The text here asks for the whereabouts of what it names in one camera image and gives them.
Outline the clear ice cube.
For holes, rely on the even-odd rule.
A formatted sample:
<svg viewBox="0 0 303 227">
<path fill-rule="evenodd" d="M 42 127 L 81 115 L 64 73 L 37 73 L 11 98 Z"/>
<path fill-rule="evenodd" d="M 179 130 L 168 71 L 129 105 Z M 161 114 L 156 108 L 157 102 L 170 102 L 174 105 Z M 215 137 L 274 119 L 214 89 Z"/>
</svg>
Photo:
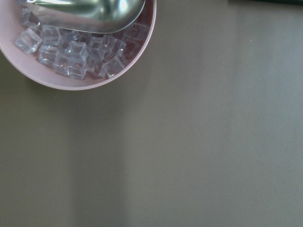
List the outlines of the clear ice cube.
<svg viewBox="0 0 303 227">
<path fill-rule="evenodd" d="M 105 53 L 122 56 L 126 48 L 126 43 L 114 37 L 104 35 L 102 39 L 102 49 Z"/>
<path fill-rule="evenodd" d="M 41 22 L 28 8 L 23 8 L 21 10 L 20 24 L 35 30 L 41 25 Z"/>
<path fill-rule="evenodd" d="M 31 28 L 27 28 L 15 41 L 15 46 L 17 46 L 26 54 L 32 54 L 38 49 L 41 43 L 42 38 L 37 35 Z"/>
<path fill-rule="evenodd" d="M 86 61 L 88 58 L 88 52 L 86 50 L 86 47 L 87 44 L 84 42 L 70 41 L 64 53 L 67 56 Z"/>
<path fill-rule="evenodd" d="M 102 65 L 101 77 L 111 78 L 125 68 L 118 56 L 114 56 Z"/>
</svg>

